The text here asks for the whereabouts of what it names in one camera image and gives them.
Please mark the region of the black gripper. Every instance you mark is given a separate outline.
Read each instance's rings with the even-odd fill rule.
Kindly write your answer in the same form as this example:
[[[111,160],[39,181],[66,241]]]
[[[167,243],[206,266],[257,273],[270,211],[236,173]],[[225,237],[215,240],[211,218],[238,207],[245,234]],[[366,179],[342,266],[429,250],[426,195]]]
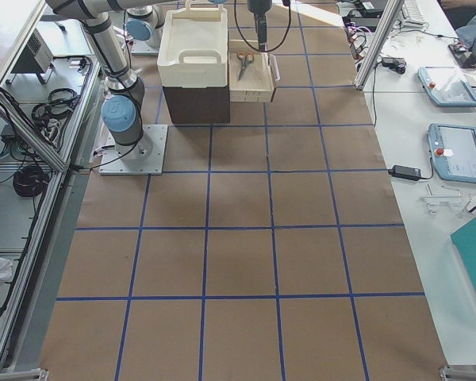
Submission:
[[[247,0],[247,8],[254,14],[257,49],[261,52],[267,50],[267,19],[265,13],[271,7],[271,0]]]

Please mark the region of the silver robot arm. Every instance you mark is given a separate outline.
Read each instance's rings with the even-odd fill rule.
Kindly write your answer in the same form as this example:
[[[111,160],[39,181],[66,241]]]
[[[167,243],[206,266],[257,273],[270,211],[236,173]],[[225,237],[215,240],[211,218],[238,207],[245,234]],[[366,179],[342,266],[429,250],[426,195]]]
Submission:
[[[247,1],[247,9],[254,16],[254,26],[257,35],[257,52],[267,51],[267,12],[272,7],[272,1]],[[123,30],[127,44],[140,42],[149,47],[154,54],[159,51],[162,38],[164,15],[158,6],[143,6],[130,8],[124,12]]]
[[[144,98],[144,83],[133,72],[126,55],[119,45],[109,17],[111,11],[124,11],[159,5],[160,1],[48,1],[53,13],[66,19],[79,21],[86,39],[98,62],[106,73],[106,86],[111,94],[132,111],[127,119],[115,117],[106,121],[115,144],[128,149],[143,138],[140,121]]]

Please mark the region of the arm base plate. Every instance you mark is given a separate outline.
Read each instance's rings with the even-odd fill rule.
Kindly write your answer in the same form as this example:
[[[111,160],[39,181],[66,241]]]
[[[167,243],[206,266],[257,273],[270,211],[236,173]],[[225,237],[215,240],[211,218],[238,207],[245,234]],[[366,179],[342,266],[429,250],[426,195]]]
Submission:
[[[134,40],[131,53],[133,55],[157,56],[159,54],[159,48],[148,45],[146,41]]]
[[[110,132],[102,143],[111,145],[102,153],[100,175],[161,175],[169,125],[143,125],[144,135],[128,154],[129,148],[116,146]]]

